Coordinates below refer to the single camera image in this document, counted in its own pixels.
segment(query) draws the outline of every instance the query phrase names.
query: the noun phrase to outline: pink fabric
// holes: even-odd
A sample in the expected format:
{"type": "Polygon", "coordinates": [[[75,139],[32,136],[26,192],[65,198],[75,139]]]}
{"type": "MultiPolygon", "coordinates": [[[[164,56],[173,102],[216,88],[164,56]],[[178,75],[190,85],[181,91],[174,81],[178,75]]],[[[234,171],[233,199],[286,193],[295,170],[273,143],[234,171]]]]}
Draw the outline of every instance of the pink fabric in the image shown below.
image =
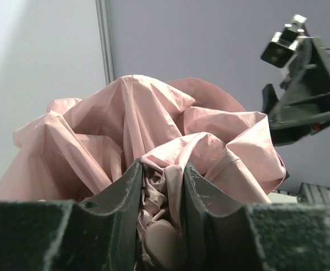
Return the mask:
{"type": "Polygon", "coordinates": [[[267,116],[245,112],[228,93],[195,78],[164,83],[124,76],[87,99],[56,100],[45,115],[14,133],[14,144],[20,151],[0,180],[0,200],[81,201],[141,158],[149,173],[140,237],[168,211],[180,226],[189,160],[242,203],[270,202],[266,194],[285,176],[267,116]],[[169,210],[162,209],[166,201],[169,210]]]}

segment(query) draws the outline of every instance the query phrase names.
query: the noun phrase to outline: pink cloth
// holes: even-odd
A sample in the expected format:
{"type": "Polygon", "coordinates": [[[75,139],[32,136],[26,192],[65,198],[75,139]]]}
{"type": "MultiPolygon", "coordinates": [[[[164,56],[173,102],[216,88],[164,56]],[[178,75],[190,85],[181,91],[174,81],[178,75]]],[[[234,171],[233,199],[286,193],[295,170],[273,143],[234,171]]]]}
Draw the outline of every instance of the pink cloth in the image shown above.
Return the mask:
{"type": "Polygon", "coordinates": [[[0,180],[0,200],[82,201],[141,158],[157,173],[146,178],[140,237],[168,211],[161,210],[167,200],[179,226],[189,160],[242,203],[270,202],[266,194],[285,176],[267,116],[245,112],[228,93],[195,78],[164,83],[124,76],[87,99],[55,100],[45,115],[14,133],[14,144],[20,151],[0,180]]]}

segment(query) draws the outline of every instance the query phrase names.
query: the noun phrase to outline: wall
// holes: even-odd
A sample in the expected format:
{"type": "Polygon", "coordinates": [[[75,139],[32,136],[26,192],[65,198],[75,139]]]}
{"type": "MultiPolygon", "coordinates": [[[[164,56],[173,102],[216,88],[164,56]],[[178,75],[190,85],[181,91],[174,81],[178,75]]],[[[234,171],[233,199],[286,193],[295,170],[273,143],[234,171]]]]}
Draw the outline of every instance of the wall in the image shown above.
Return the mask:
{"type": "Polygon", "coordinates": [[[0,0],[0,177],[12,133],[56,98],[105,86],[95,1],[0,0]]]}
{"type": "MultiPolygon", "coordinates": [[[[199,77],[260,110],[261,90],[280,83],[280,71],[259,57],[272,35],[294,14],[330,47],[330,1],[127,0],[109,1],[117,77],[144,74],[160,80],[199,77]]],[[[278,149],[291,178],[330,186],[330,129],[278,149]]]]}

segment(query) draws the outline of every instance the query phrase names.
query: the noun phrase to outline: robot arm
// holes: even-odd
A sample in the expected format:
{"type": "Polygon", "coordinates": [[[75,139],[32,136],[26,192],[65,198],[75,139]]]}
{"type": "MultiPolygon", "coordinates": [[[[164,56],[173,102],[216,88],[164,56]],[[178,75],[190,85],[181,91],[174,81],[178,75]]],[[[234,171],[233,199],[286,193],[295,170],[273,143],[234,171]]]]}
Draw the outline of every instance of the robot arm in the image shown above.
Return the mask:
{"type": "Polygon", "coordinates": [[[289,145],[330,126],[330,56],[320,37],[306,37],[306,18],[295,15],[283,32],[276,32],[261,55],[282,68],[285,94],[278,100],[274,87],[262,90],[274,146],[289,145]]]}

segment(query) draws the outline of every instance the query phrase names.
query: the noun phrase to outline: robotic hand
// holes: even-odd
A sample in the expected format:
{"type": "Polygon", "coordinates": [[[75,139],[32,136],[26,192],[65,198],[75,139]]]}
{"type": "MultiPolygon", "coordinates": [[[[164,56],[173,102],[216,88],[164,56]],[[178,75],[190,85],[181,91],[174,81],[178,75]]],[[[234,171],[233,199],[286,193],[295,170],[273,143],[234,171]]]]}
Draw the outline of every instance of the robotic hand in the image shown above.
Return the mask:
{"type": "Polygon", "coordinates": [[[274,87],[262,90],[274,146],[293,144],[330,126],[330,55],[320,37],[310,37],[306,18],[295,15],[283,32],[276,32],[261,59],[282,68],[285,94],[274,87]]]}

